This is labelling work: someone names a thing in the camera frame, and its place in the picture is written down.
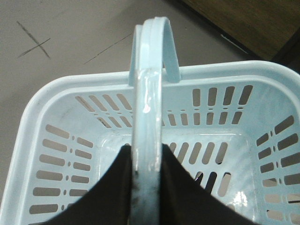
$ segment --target basket slot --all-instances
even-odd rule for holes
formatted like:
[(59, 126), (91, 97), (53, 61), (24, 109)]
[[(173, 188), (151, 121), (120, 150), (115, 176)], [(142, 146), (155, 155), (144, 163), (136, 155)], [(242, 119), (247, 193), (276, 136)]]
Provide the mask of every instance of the basket slot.
[(29, 209), (30, 214), (41, 214), (56, 212), (58, 210), (58, 204), (48, 204), (48, 205), (32, 205)]
[(86, 140), (82, 137), (77, 138), (77, 143), (81, 144), (81, 145), (84, 145), (86, 147), (89, 147), (89, 148), (93, 148), (93, 145), (94, 145), (92, 142), (90, 142), (90, 141), (88, 141), (88, 140)]
[(118, 99), (121, 101), (121, 103), (124, 105), (125, 109), (132, 110), (132, 107), (126, 97), (122, 94), (117, 94)]
[(177, 160), (182, 164), (183, 160), (184, 160), (184, 157), (186, 156), (186, 153), (188, 151), (188, 146), (189, 144), (187, 142), (184, 142), (181, 146), (181, 149), (178, 153), (178, 156), (177, 156)]
[(53, 187), (35, 187), (32, 193), (34, 196), (59, 196), (60, 189)]
[(225, 196), (229, 186), (230, 179), (231, 179), (231, 174), (229, 172), (224, 173), (219, 190), (217, 192), (220, 197)]
[(39, 156), (39, 161), (42, 163), (48, 163), (48, 164), (52, 164), (52, 165), (59, 165), (59, 166), (65, 165), (64, 159), (45, 155), (45, 154), (42, 154)]
[(46, 125), (46, 131), (48, 131), (49, 133), (52, 133), (54, 135), (66, 138), (66, 139), (68, 139), (70, 137), (70, 134), (67, 131), (59, 129), (59, 128), (57, 128), (55, 126), (52, 126), (50, 124)]
[(66, 152), (68, 149), (66, 145), (48, 139), (43, 140), (43, 146), (62, 152)]
[(252, 89), (253, 89), (252, 85), (247, 85), (247, 86), (244, 87), (244, 89), (242, 91), (242, 94), (240, 96), (239, 105), (246, 105), (247, 104), (247, 102), (250, 98)]
[(201, 91), (200, 89), (193, 89), (193, 106), (199, 107), (201, 103)]
[(89, 103), (87, 103), (87, 101), (85, 101), (85, 100), (83, 99), (83, 97), (76, 96), (75, 98), (76, 98), (76, 100), (77, 100), (80, 104), (82, 104), (82, 105), (84, 106), (84, 108), (86, 108), (90, 113), (94, 113), (94, 112), (96, 111), (96, 110), (94, 110), (94, 109), (92, 108), (92, 106), (90, 106)]
[(103, 98), (107, 101), (107, 103), (111, 106), (111, 108), (115, 111), (119, 111), (119, 107), (116, 105), (116, 103), (113, 101), (111, 96), (109, 95), (103, 95)]
[(234, 86), (230, 86), (230, 87), (226, 88), (225, 95), (224, 95), (224, 100), (223, 100), (223, 105), (230, 105), (231, 104), (234, 89), (235, 89)]
[(99, 99), (96, 96), (90, 95), (89, 98), (95, 103), (96, 106), (98, 106), (98, 108), (101, 111), (107, 112), (107, 109), (105, 108), (105, 106), (99, 101)]
[(201, 121), (200, 113), (195, 112), (194, 113), (194, 125), (196, 125), (196, 126), (200, 125), (200, 121)]
[(208, 164), (209, 163), (210, 157), (212, 155), (212, 152), (213, 152), (214, 148), (215, 148), (215, 144), (213, 142), (209, 142), (207, 147), (206, 147), (203, 158), (202, 158), (202, 163), (203, 164)]
[(88, 192), (88, 190), (85, 190), (85, 189), (71, 189), (69, 191), (69, 195), (70, 196), (84, 196), (87, 192)]
[(192, 165), (195, 164), (195, 162), (198, 158), (201, 146), (202, 146), (201, 143), (199, 143), (199, 142), (195, 143), (195, 145), (193, 147), (193, 150), (192, 150), (192, 153), (191, 153), (191, 155), (189, 157), (189, 160), (188, 160), (190, 164), (192, 164)]
[(224, 159), (224, 156), (226, 154), (227, 148), (228, 148), (228, 144), (226, 142), (222, 142), (221, 145), (220, 145), (219, 151), (217, 153), (216, 160), (215, 160), (215, 162), (217, 164), (221, 164), (223, 162), (223, 159)]
[(105, 119), (103, 119), (102, 117), (98, 117), (97, 118), (106, 128), (112, 128), (109, 124), (108, 124), (108, 122), (105, 120)]

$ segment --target gray floor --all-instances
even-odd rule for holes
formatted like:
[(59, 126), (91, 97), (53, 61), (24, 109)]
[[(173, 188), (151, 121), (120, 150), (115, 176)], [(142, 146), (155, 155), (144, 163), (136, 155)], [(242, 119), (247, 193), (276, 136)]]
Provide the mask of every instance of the gray floor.
[(251, 59), (206, 23), (191, 20), (163, 0), (0, 0), (0, 4), (0, 200), (30, 98), (58, 77), (128, 71), (136, 24), (167, 16), (180, 66)]

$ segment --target concrete floor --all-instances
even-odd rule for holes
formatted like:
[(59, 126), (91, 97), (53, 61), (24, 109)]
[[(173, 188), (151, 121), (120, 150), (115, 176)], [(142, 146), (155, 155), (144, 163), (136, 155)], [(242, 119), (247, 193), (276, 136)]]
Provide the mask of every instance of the concrete floor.
[(0, 4), (0, 203), (20, 118), (30, 98), (62, 76), (128, 71), (136, 24), (167, 16), (180, 66), (251, 59), (205, 22), (192, 20), (189, 12), (164, 0)]

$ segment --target rectangular hole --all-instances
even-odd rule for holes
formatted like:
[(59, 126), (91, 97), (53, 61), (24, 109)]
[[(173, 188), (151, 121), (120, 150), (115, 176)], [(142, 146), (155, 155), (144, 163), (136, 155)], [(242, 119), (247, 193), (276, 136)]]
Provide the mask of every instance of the rectangular hole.
[(90, 171), (90, 165), (86, 165), (83, 163), (73, 163), (73, 168), (77, 170), (85, 170), (85, 171)]
[(170, 144), (170, 149), (171, 149), (171, 151), (174, 153), (174, 151), (175, 151), (175, 149), (176, 149), (176, 143), (175, 143), (175, 142), (172, 142), (172, 143)]
[(300, 173), (285, 176), (285, 184), (286, 185), (300, 184)]
[(294, 117), (289, 116), (284, 121), (282, 121), (281, 123), (279, 123), (278, 125), (275, 126), (275, 129), (274, 129), (275, 134), (279, 134), (280, 132), (284, 131), (285, 129), (287, 129), (288, 127), (290, 127), (293, 124), (294, 124)]
[(247, 104), (247, 101), (250, 97), (250, 94), (252, 92), (253, 86), (252, 85), (247, 85), (244, 87), (242, 94), (240, 96), (240, 100), (239, 100), (239, 105), (245, 105)]
[(44, 155), (44, 154), (40, 155), (39, 161), (42, 163), (48, 163), (48, 164), (52, 164), (52, 165), (60, 165), (60, 166), (65, 165), (64, 159), (49, 156), (49, 155)]
[(226, 88), (223, 105), (230, 105), (231, 100), (233, 98), (234, 88), (235, 87), (233, 87), (233, 86)]
[(44, 180), (62, 180), (62, 174), (59, 172), (37, 171), (37, 178)]
[(223, 162), (227, 148), (228, 148), (228, 144), (226, 142), (222, 142), (216, 157), (217, 164), (221, 164)]
[(97, 118), (106, 128), (112, 128), (102, 117)]
[(183, 160), (184, 160), (184, 157), (186, 156), (186, 153), (187, 153), (187, 150), (188, 150), (188, 143), (187, 142), (184, 142), (181, 146), (181, 149), (179, 151), (179, 154), (177, 156), (177, 160), (182, 163)]
[(194, 113), (194, 125), (200, 125), (200, 113)]
[(205, 186), (205, 190), (208, 193), (211, 193), (211, 191), (215, 185), (216, 179), (217, 179), (217, 174), (215, 172), (211, 172), (210, 177), (208, 178), (207, 184)]
[(200, 106), (200, 99), (201, 99), (200, 89), (193, 89), (193, 106), (194, 107)]
[(66, 145), (60, 144), (60, 143), (57, 143), (54, 141), (50, 141), (48, 139), (43, 140), (43, 146), (48, 147), (50, 149), (57, 150), (57, 151), (63, 151), (63, 152), (66, 152), (68, 149)]
[(71, 177), (71, 181), (74, 182), (74, 183), (84, 183), (84, 184), (87, 184), (87, 183), (89, 183), (90, 179), (88, 177), (82, 177), (82, 176), (73, 175)]
[(256, 145), (260, 146), (262, 143), (265, 143), (269, 139), (269, 135), (265, 133), (263, 136), (256, 140)]
[(118, 99), (121, 101), (121, 103), (124, 105), (125, 109), (127, 110), (132, 110), (131, 105), (127, 101), (124, 95), (122, 94), (117, 94)]
[(198, 172), (196, 174), (196, 177), (195, 177), (195, 182), (197, 185), (200, 185), (201, 184), (201, 181), (203, 179), (203, 173), (202, 172)]
[(206, 147), (203, 158), (202, 158), (202, 163), (203, 164), (208, 164), (208, 162), (210, 161), (210, 157), (212, 155), (212, 151), (214, 150), (214, 148), (215, 148), (215, 144), (213, 142), (209, 142), (207, 147)]
[(278, 142), (277, 147), (278, 147), (278, 150), (282, 150), (282, 149), (285, 149), (297, 142), (298, 142), (298, 135), (293, 134), (293, 135), (288, 136), (287, 138), (283, 139), (282, 141)]
[(280, 195), (278, 194), (270, 194), (270, 195), (265, 195), (264, 199), (266, 203), (280, 203)]
[(258, 153), (258, 158), (262, 159), (262, 158), (265, 158), (269, 155), (271, 155), (271, 148), (270, 147), (268, 147), (268, 148), (262, 150), (261, 152), (259, 152)]
[(89, 105), (89, 103), (87, 103), (82, 97), (80, 96), (76, 96), (75, 97), (76, 100), (82, 104), (84, 106), (84, 108), (86, 108), (89, 112), (93, 113), (95, 112), (95, 110), (92, 108), (92, 106)]
[(78, 150), (78, 149), (75, 150), (75, 155), (82, 157), (82, 158), (87, 158), (87, 159), (92, 158), (92, 154), (85, 152), (85, 151)]
[(173, 114), (168, 114), (169, 122), (171, 126), (176, 126), (175, 117)]
[(274, 170), (274, 164), (273, 163), (268, 163), (268, 164), (265, 164), (265, 165), (261, 166), (261, 173), (266, 173), (266, 172), (269, 172), (269, 171), (272, 171), (272, 170)]
[(103, 95), (103, 98), (108, 102), (108, 104), (112, 107), (113, 110), (115, 111), (120, 110), (109, 95)]
[(227, 115), (228, 115), (228, 112), (221, 112), (220, 120), (219, 120), (220, 125), (223, 125), (226, 123)]
[(117, 122), (117, 120), (116, 120), (114, 117), (109, 116), (108, 118), (110, 119), (110, 121), (111, 121), (116, 127), (118, 127), (118, 128), (121, 128), (121, 127), (122, 127), (122, 126)]
[(193, 151), (191, 153), (191, 156), (189, 157), (189, 160), (188, 160), (190, 164), (192, 164), (192, 165), (195, 164), (195, 162), (198, 158), (201, 146), (202, 146), (201, 143), (199, 143), (199, 142), (195, 143)]
[(224, 173), (219, 190), (217, 192), (219, 196), (221, 197), (225, 196), (229, 186), (230, 179), (231, 179), (231, 174), (229, 172)]
[(34, 196), (59, 196), (60, 189), (52, 187), (35, 187), (33, 189)]
[(88, 192), (88, 190), (71, 189), (70, 196), (84, 196), (87, 192)]
[(213, 112), (207, 113), (207, 115), (206, 115), (206, 124), (211, 125), (213, 120), (214, 120), (214, 113)]
[(182, 125), (187, 126), (188, 125), (188, 116), (187, 116), (187, 114), (182, 113), (182, 114), (180, 114), (180, 117), (181, 117)]
[(266, 188), (277, 186), (277, 181), (275, 178), (266, 179), (262, 181), (262, 185)]
[(300, 193), (299, 194), (288, 194), (287, 201), (289, 204), (296, 204), (300, 206)]
[(56, 212), (58, 210), (58, 204), (49, 204), (49, 205), (32, 205), (29, 209), (30, 214), (41, 214)]
[(82, 138), (82, 137), (77, 138), (77, 143), (81, 144), (81, 145), (84, 145), (86, 147), (89, 147), (89, 148), (93, 148), (93, 143), (86, 140), (86, 139), (84, 139), (84, 138)]
[(46, 131), (48, 131), (49, 133), (52, 133), (54, 135), (63, 137), (63, 138), (67, 138), (67, 139), (70, 137), (70, 134), (67, 131), (64, 131), (62, 129), (54, 127), (50, 124), (46, 125)]
[(281, 166), (286, 167), (300, 163), (300, 152), (281, 159)]
[(239, 111), (235, 112), (235, 114), (233, 116), (232, 124), (238, 124), (241, 116), (242, 116), (242, 112), (239, 112)]
[(283, 220), (283, 214), (280, 211), (267, 210), (267, 216), (271, 219)]
[(291, 222), (300, 225), (300, 214), (291, 213)]
[(123, 121), (123, 123), (126, 125), (126, 127), (131, 128), (132, 125), (129, 123), (129, 121), (127, 120), (127, 118), (125, 116), (120, 116), (121, 120)]
[(107, 109), (104, 107), (104, 105), (99, 101), (99, 99), (94, 96), (94, 95), (90, 95), (89, 98), (95, 103), (96, 106), (98, 106), (98, 108), (103, 111), (106, 112)]
[(210, 88), (208, 91), (208, 105), (214, 106), (216, 104), (217, 88)]

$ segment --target black object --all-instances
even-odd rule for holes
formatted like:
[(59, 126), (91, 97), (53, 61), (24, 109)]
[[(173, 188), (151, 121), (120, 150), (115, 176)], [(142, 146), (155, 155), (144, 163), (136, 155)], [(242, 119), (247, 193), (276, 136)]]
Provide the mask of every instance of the black object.
[[(254, 225), (196, 184), (165, 144), (161, 166), (160, 225)], [(123, 146), (85, 196), (43, 225), (126, 225), (131, 169), (131, 147)]]

